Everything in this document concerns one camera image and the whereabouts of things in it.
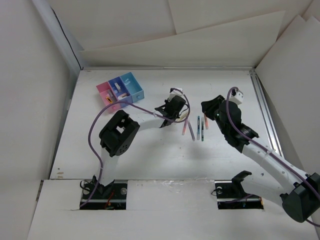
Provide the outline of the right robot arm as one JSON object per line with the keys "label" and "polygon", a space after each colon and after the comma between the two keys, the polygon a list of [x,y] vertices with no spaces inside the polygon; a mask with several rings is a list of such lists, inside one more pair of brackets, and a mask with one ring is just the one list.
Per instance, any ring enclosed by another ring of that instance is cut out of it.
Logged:
{"label": "right robot arm", "polygon": [[216,122],[231,147],[262,167],[273,181],[243,170],[231,180],[232,193],[237,197],[257,195],[282,207],[294,221],[309,221],[320,209],[320,175],[309,174],[277,154],[256,131],[242,123],[238,104],[218,95],[201,102],[201,111]]}

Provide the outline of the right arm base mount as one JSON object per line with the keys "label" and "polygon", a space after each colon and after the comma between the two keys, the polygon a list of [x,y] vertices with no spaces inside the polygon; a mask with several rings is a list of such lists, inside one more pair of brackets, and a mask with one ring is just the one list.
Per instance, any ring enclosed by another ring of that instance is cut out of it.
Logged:
{"label": "right arm base mount", "polygon": [[261,197],[246,193],[241,185],[250,176],[249,171],[242,171],[229,180],[215,180],[211,195],[216,197],[219,210],[263,210]]}

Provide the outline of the orange highlighter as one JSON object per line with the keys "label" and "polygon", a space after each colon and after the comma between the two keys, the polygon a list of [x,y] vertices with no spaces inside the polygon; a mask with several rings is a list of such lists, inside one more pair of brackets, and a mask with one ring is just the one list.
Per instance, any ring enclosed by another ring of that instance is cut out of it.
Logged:
{"label": "orange highlighter", "polygon": [[209,129],[209,122],[208,122],[208,118],[206,116],[206,114],[204,113],[204,125],[205,125],[205,129],[208,130]]}

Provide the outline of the white sleeved eraser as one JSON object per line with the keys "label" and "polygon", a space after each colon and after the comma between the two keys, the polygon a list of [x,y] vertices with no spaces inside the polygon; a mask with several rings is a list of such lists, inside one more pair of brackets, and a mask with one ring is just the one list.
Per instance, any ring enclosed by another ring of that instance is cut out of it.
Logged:
{"label": "white sleeved eraser", "polygon": [[118,92],[120,93],[122,91],[121,86],[117,82],[115,82],[114,85],[115,85],[116,89],[118,90]]}

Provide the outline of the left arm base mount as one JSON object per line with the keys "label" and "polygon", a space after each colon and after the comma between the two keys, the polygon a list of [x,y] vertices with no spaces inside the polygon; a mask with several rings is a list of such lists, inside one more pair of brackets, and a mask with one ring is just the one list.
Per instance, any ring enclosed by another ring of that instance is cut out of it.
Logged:
{"label": "left arm base mount", "polygon": [[127,181],[113,181],[106,186],[99,183],[93,196],[88,200],[97,182],[95,176],[90,181],[82,180],[80,182],[82,190],[80,210],[126,210]]}

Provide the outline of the blue gel pen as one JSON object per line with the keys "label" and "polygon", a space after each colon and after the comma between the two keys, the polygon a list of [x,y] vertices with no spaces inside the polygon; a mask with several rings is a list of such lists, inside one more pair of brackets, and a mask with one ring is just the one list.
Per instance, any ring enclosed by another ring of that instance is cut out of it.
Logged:
{"label": "blue gel pen", "polygon": [[200,140],[200,136],[201,136],[201,133],[200,133],[200,116],[198,115],[197,116],[197,130],[196,130],[196,139],[199,141]]}

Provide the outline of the yellow utility knife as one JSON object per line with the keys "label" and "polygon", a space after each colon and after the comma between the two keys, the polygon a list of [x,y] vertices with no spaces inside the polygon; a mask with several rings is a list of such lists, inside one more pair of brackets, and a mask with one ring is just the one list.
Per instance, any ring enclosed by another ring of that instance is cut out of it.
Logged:
{"label": "yellow utility knife", "polygon": [[107,96],[105,99],[106,99],[110,104],[113,103],[113,100],[112,100],[110,97]]}

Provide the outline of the green gel pen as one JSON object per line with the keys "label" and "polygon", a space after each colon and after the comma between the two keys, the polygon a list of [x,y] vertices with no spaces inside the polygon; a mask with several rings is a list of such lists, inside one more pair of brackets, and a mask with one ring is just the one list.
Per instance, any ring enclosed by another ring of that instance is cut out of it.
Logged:
{"label": "green gel pen", "polygon": [[204,141],[205,119],[201,118],[201,141]]}

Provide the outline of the purple highlighter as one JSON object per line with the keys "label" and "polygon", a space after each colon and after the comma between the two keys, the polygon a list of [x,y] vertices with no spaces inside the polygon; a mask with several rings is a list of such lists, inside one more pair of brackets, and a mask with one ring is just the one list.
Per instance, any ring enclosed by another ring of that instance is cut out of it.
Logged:
{"label": "purple highlighter", "polygon": [[189,120],[187,121],[187,124],[188,124],[188,128],[189,128],[189,131],[190,131],[190,135],[191,135],[192,141],[196,141],[196,137],[195,137],[195,134],[194,134],[194,131],[193,131],[193,128],[192,128],[192,124],[191,124],[191,122]]}

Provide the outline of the pink highlighter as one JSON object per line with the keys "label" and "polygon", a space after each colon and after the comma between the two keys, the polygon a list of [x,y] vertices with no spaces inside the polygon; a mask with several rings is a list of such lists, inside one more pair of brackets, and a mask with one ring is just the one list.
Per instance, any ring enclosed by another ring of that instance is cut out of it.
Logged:
{"label": "pink highlighter", "polygon": [[184,136],[185,133],[186,133],[187,125],[188,125],[188,120],[185,119],[184,124],[183,124],[183,129],[182,129],[182,135],[183,135],[183,136]]}

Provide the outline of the light blue container bin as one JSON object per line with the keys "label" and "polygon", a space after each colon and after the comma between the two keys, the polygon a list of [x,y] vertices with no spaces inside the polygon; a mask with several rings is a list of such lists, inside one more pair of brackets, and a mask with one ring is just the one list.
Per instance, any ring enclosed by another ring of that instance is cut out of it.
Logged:
{"label": "light blue container bin", "polygon": [[132,97],[132,102],[135,103],[145,98],[144,90],[136,80],[132,72],[128,72],[120,76],[126,89]]}

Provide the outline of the dark blue container bin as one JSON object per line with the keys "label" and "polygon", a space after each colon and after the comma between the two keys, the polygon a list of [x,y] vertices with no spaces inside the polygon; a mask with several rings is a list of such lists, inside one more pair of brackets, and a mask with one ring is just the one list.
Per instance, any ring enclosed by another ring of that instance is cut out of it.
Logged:
{"label": "dark blue container bin", "polygon": [[108,83],[117,101],[133,103],[132,95],[119,76],[109,80]]}

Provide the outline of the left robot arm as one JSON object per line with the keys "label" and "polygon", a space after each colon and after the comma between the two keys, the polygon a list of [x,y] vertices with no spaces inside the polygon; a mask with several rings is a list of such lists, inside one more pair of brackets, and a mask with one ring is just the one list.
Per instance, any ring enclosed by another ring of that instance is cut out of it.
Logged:
{"label": "left robot arm", "polygon": [[100,198],[111,194],[110,183],[116,179],[116,166],[132,144],[138,132],[149,129],[160,129],[177,122],[182,109],[189,106],[181,96],[166,99],[164,104],[155,108],[155,112],[138,113],[130,116],[124,110],[118,110],[99,133],[102,160],[102,173],[99,182],[94,186],[94,192]]}

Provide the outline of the pink container bin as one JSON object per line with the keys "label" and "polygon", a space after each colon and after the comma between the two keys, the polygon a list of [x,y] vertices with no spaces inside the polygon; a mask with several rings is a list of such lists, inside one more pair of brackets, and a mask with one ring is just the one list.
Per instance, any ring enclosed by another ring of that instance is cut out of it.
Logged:
{"label": "pink container bin", "polygon": [[[110,86],[110,84],[109,84],[108,81],[103,82],[103,83],[97,85],[96,88],[97,88],[98,93],[99,93],[99,95],[100,95],[100,98],[102,99],[102,101],[103,101],[103,103],[104,103],[105,106],[109,106],[109,105],[111,105],[111,104],[114,104],[114,105],[110,106],[110,107],[106,110],[106,112],[107,112],[108,114],[115,113],[115,112],[117,112],[118,110],[121,109],[121,105],[120,105],[119,103],[117,103],[117,100],[116,100],[116,98],[115,98],[115,95],[114,95],[114,93],[113,93],[113,91],[112,91],[112,89],[111,89],[111,86]],[[113,100],[113,103],[109,103],[109,102],[106,100],[106,97],[110,97],[109,94],[108,94],[108,92],[107,92],[107,90],[111,90],[111,92],[112,92],[112,94],[113,94],[113,98],[111,98],[111,99]]]}

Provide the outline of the right aluminium rail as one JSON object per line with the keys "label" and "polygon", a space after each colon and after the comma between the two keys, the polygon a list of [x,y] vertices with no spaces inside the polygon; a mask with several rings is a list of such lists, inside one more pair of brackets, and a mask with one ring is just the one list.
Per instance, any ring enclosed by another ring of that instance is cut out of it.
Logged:
{"label": "right aluminium rail", "polygon": [[270,143],[270,145],[273,147],[273,149],[279,154],[283,155],[282,147],[278,138],[278,134],[269,110],[269,106],[263,91],[262,83],[255,72],[255,70],[249,71],[249,76],[252,81],[252,85],[256,94],[256,98],[262,113],[262,118],[264,121],[264,125],[266,128],[267,138]]}

